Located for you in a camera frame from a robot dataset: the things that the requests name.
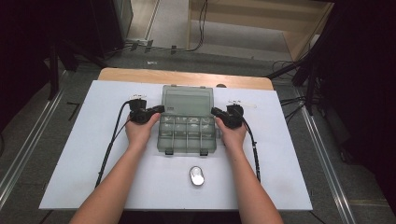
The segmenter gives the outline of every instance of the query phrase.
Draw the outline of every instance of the transparent plastic organizer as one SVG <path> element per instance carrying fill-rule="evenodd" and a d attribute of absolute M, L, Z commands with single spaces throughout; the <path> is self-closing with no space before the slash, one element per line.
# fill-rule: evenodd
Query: transparent plastic organizer
<path fill-rule="evenodd" d="M 158 149 L 166 155 L 175 152 L 199 153 L 216 150 L 216 129 L 213 117 L 162 114 Z"/>

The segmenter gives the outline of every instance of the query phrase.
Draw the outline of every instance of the table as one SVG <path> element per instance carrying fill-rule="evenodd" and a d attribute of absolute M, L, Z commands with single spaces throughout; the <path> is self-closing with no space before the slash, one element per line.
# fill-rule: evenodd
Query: table
<path fill-rule="evenodd" d="M 189 0 L 191 20 L 199 20 L 205 0 Z M 333 3 L 308 0 L 208 0 L 206 21 L 283 31 L 290 56 L 297 61 L 315 35 L 319 35 Z"/>
<path fill-rule="evenodd" d="M 229 88 L 213 89 L 214 104 L 223 109 L 229 104 L 225 100 L 228 98 L 256 103 L 256 108 L 244 108 L 246 119 L 255 120 L 250 127 L 258 142 L 262 185 L 279 210 L 312 210 L 280 103 L 276 92 L 272 91 L 269 79 L 114 68 L 102 70 L 99 80 L 92 83 L 39 208 L 77 209 L 93 191 L 115 118 L 120 105 L 127 99 L 126 92 L 133 90 L 146 94 L 148 106 L 154 106 L 161 103 L 163 84 L 182 83 L 208 87 L 218 84 L 228 86 Z M 249 85 L 256 90 L 237 89 L 238 86 L 247 88 Z M 126 117 L 128 111 L 124 112 L 123 116 Z M 207 157 L 191 154 L 166 156 L 156 148 L 157 136 L 158 123 L 152 129 L 125 209 L 237 209 L 231 167 L 225 147 L 219 139 L 217 150 Z M 254 166 L 249 141 L 246 138 L 244 149 L 247 159 Z M 126 136 L 121 134 L 113 145 L 104 177 L 126 146 Z M 190 181 L 189 171 L 195 165 L 200 166 L 204 172 L 205 183 L 201 187 L 193 186 Z"/>

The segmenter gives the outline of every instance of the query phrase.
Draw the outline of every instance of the computer mouse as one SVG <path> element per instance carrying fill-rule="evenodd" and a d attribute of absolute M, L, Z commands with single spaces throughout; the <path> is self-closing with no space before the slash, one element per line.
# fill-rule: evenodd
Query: computer mouse
<path fill-rule="evenodd" d="M 191 182 L 195 186 L 201 186 L 205 182 L 204 173 L 198 166 L 193 166 L 190 169 Z"/>

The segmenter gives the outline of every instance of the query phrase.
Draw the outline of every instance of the white table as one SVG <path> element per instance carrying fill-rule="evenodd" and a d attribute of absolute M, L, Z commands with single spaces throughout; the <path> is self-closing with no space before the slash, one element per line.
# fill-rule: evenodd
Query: white table
<path fill-rule="evenodd" d="M 148 107 L 160 105 L 162 84 L 94 81 L 76 124 L 55 168 L 40 209 L 77 209 L 93 191 L 120 106 L 132 94 L 146 94 Z M 312 210 L 290 134 L 275 91 L 214 89 L 216 107 L 225 110 L 228 100 L 241 100 L 245 117 L 258 142 L 262 185 L 279 210 Z M 125 119 L 128 109 L 124 110 Z M 165 156 L 156 148 L 158 123 L 139 164 L 125 209 L 131 210 L 235 210 L 237 202 L 231 167 L 224 145 L 207 157 L 191 154 Z M 127 147 L 120 134 L 108 158 L 104 177 Z M 254 168 L 250 138 L 244 148 Z M 189 171 L 198 165 L 205 183 L 195 187 Z"/>

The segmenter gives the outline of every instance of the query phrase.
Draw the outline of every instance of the person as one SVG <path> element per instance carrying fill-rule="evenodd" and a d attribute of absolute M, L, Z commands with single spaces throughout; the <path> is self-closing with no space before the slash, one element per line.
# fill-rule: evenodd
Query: person
<path fill-rule="evenodd" d="M 134 175 L 146 149 L 152 126 L 159 120 L 154 114 L 148 123 L 125 125 L 129 145 L 102 183 L 84 201 L 70 223 L 118 223 L 133 184 Z M 222 132 L 222 141 L 233 171 L 239 216 L 244 224 L 283 223 L 270 197 L 258 181 L 243 150 L 247 129 L 227 128 L 221 119 L 216 123 Z"/>

